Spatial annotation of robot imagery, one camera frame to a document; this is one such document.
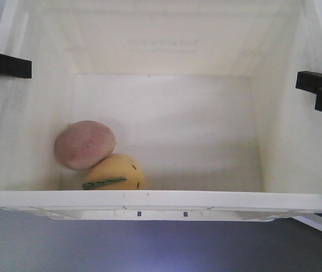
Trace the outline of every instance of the plastic container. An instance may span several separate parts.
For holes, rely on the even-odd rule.
[[[57,219],[272,220],[322,212],[322,0],[7,1],[0,207]],[[81,191],[53,155],[72,122],[113,129],[144,191]]]

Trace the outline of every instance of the gray floor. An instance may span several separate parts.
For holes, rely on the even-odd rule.
[[[0,271],[321,272],[322,233],[294,219],[63,221],[0,210]]]

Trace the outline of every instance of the yellow ball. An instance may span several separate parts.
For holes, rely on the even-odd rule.
[[[84,190],[140,190],[145,177],[138,161],[128,155],[112,155],[91,168]]]

